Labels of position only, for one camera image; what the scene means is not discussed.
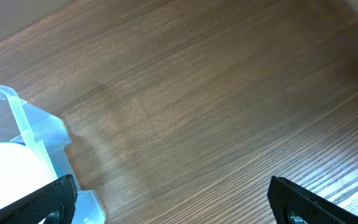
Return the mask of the cream plate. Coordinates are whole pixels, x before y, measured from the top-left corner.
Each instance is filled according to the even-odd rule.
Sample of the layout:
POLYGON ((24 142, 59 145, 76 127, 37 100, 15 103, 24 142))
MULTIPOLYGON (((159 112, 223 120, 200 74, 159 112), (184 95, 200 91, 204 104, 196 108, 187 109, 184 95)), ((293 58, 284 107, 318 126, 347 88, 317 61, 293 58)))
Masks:
POLYGON ((0 142, 0 209, 56 179, 31 148, 0 142))

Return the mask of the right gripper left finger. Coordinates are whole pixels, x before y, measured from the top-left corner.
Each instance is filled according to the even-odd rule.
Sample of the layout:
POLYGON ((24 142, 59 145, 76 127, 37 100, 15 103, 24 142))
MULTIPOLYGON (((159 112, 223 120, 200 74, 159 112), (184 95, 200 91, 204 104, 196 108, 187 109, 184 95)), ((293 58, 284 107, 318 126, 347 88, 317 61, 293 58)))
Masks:
POLYGON ((75 213, 78 192, 71 174, 64 175, 0 209, 3 223, 67 223, 75 213))

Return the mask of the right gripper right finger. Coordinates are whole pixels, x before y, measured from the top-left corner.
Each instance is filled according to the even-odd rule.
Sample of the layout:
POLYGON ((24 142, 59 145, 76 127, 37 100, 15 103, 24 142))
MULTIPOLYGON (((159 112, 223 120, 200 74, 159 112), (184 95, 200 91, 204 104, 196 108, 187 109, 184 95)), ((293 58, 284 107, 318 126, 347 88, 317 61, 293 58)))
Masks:
POLYGON ((358 216, 284 177, 271 177, 267 198, 279 224, 358 224, 358 216))

